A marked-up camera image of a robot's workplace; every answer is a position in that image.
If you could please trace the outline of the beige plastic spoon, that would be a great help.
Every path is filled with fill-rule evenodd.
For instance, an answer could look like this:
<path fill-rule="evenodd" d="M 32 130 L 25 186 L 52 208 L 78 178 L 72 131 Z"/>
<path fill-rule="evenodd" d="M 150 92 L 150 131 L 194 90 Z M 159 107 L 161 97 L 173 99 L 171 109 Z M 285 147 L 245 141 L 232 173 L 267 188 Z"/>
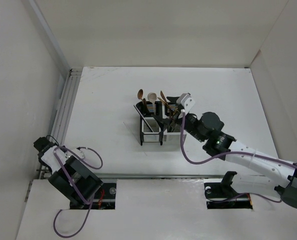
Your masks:
<path fill-rule="evenodd" d="M 152 103 L 153 112 L 155 113 L 155 112 L 156 112 L 156 105 L 155 105 L 155 102 L 156 102 L 156 100 L 157 100 L 157 95 L 156 95 L 156 93 L 154 93 L 154 92 L 150 92 L 150 93 L 147 95 L 147 98 L 148 98 L 148 100 Z"/>

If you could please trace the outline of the copper round spoon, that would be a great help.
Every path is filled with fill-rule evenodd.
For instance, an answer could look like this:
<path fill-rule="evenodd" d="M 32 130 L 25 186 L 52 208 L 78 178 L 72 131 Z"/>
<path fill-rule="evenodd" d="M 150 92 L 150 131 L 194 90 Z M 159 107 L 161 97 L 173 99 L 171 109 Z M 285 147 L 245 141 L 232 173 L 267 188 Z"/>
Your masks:
<path fill-rule="evenodd" d="M 140 89 L 140 90 L 138 91 L 138 93 L 137 93 L 137 98 L 138 98 L 139 100 L 141 100 L 142 105 L 144 105 L 143 94 L 144 94 L 143 89 Z"/>

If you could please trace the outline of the black round spoon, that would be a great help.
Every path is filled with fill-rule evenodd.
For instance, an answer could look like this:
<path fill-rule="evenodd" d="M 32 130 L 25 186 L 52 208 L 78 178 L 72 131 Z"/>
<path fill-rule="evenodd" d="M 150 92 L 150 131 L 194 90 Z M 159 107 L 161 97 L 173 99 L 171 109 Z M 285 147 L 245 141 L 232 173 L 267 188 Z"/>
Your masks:
<path fill-rule="evenodd" d="M 141 112 L 142 115 L 145 114 L 145 112 L 144 112 L 145 109 L 144 109 L 144 105 L 143 105 L 143 102 L 142 101 L 138 102 L 135 106 Z"/>

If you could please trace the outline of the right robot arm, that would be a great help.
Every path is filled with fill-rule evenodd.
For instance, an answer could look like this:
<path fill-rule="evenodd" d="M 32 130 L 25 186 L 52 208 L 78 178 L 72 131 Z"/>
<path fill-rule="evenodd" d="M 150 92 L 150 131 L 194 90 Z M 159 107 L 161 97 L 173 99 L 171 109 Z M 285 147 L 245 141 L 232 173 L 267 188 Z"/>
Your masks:
<path fill-rule="evenodd" d="M 229 200 L 246 194 L 263 198 L 272 196 L 297 209 L 297 162 L 272 157 L 237 141 L 222 131 L 225 124 L 214 112 L 208 111 L 197 117 L 190 112 L 195 101 L 189 93 L 178 97 L 162 95 L 159 100 L 168 108 L 170 116 L 155 115 L 154 119 L 162 128 L 180 127 L 180 149 L 188 163 L 203 165 L 220 159 L 258 173 L 257 176 L 242 177 L 235 171 L 228 171 L 219 188 Z M 204 144 L 202 149 L 209 158 L 201 161 L 189 159 L 184 149 L 185 133 Z"/>

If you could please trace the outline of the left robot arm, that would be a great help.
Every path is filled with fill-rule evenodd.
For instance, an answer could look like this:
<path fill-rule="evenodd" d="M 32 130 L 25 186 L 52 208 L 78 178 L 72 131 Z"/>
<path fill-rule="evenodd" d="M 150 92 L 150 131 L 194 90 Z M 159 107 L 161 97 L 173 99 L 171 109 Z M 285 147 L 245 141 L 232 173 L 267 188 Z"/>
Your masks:
<path fill-rule="evenodd" d="M 38 138 L 33 147 L 38 151 L 39 163 L 51 174 L 48 181 L 69 199 L 71 204 L 79 207 L 90 205 L 91 199 L 100 194 L 103 182 L 92 170 L 100 170 L 104 162 L 94 149 L 85 146 L 69 149 L 51 142 L 45 136 Z M 88 163 L 86 151 L 99 158 L 99 166 Z"/>

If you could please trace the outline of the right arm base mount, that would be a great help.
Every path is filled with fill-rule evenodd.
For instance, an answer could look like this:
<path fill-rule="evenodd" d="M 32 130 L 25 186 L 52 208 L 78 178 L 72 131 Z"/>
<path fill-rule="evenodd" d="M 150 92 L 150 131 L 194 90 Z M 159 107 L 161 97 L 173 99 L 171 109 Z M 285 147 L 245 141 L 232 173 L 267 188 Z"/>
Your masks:
<path fill-rule="evenodd" d="M 237 193 L 232 188 L 235 171 L 228 171 L 221 180 L 208 179 L 204 183 L 204 196 L 208 210 L 253 209 L 248 193 Z"/>

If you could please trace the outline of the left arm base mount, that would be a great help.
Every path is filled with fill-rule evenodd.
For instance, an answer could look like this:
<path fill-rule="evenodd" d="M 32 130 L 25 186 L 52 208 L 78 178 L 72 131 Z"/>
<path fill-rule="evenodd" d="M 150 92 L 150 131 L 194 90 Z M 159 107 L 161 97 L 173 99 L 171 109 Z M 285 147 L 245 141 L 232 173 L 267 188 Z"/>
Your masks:
<path fill-rule="evenodd" d="M 86 210 L 90 204 L 92 210 L 114 210 L 117 193 L 116 182 L 103 182 L 101 179 L 80 178 L 75 182 L 80 195 L 72 187 L 68 194 L 71 210 Z"/>

